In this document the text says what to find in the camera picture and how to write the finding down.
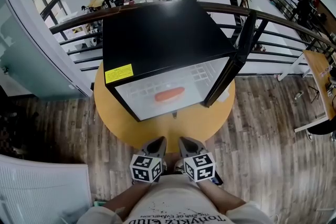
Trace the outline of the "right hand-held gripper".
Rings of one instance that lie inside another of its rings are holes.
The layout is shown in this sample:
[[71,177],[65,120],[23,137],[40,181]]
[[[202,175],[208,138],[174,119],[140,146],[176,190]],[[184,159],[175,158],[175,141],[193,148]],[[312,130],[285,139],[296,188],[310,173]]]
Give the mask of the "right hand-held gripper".
[[190,141],[181,136],[178,140],[182,157],[183,172],[195,183],[209,179],[215,185],[222,185],[223,180],[216,171],[213,155],[200,141]]

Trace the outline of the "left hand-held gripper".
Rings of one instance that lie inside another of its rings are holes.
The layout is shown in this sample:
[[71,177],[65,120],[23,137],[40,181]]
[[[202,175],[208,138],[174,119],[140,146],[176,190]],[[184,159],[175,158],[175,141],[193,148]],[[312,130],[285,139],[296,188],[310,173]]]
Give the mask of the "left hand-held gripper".
[[164,156],[167,139],[165,136],[146,142],[142,148],[133,155],[130,163],[132,180],[136,182],[158,182],[166,170]]

